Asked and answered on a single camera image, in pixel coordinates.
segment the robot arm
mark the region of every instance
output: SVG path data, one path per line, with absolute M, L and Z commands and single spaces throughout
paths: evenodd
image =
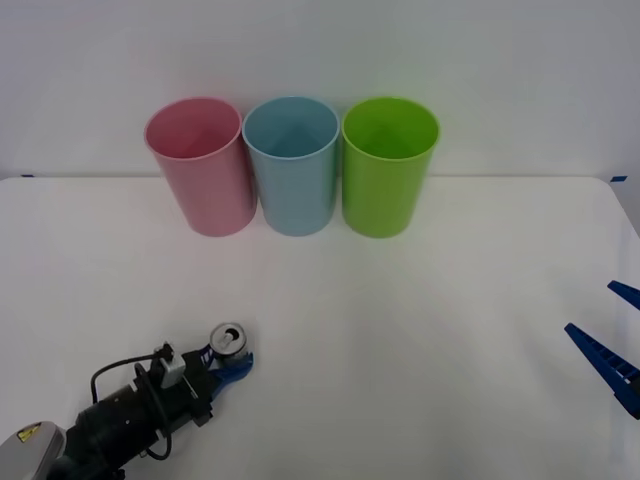
M 95 381 L 117 366 L 151 360 L 149 370 L 134 366 L 134 387 L 125 386 L 98 401 Z M 0 469 L 7 480 L 122 480 L 122 467 L 145 453 L 155 460 L 171 455 L 172 434 L 193 421 L 212 418 L 211 402 L 253 367 L 244 330 L 219 325 L 200 350 L 176 355 L 169 344 L 152 355 L 116 362 L 92 378 L 94 404 L 64 432 L 51 422 L 30 425 L 0 446 Z M 164 452 L 152 451 L 160 432 Z

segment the white wall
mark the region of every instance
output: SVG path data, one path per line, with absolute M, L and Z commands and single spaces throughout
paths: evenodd
M 194 94 L 404 95 L 432 173 L 630 174 L 639 47 L 638 0 L 0 0 L 0 174 L 156 173 L 145 121 Z

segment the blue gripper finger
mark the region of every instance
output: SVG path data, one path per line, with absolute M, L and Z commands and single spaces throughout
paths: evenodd
M 607 288 L 640 310 L 640 290 L 615 280 L 609 283 Z
M 622 406 L 640 420 L 640 370 L 597 342 L 573 323 L 564 330 L 613 390 Z

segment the white table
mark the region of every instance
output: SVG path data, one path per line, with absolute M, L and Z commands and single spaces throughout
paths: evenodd
M 238 321 L 253 373 L 168 462 L 135 460 L 128 478 L 638 478 L 640 425 L 563 332 L 574 322 L 640 364 L 640 312 L 613 279 L 640 285 L 640 242 L 589 178 L 431 178 L 390 240 L 339 209 L 306 238 L 261 212 L 206 238 L 162 179 L 6 180 L 0 436 L 70 426 L 99 367 Z

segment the cup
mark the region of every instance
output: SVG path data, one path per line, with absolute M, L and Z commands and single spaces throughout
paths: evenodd
M 439 125 L 411 100 L 379 97 L 352 107 L 342 122 L 342 213 L 368 237 L 392 237 L 411 221 Z
M 218 98 L 189 98 L 157 112 L 145 141 L 164 172 L 187 222 L 203 235 L 242 230 L 256 195 L 240 137 L 242 116 Z
M 340 120 L 327 104 L 281 97 L 254 108 L 242 128 L 269 225 L 285 235 L 321 230 L 333 214 Z

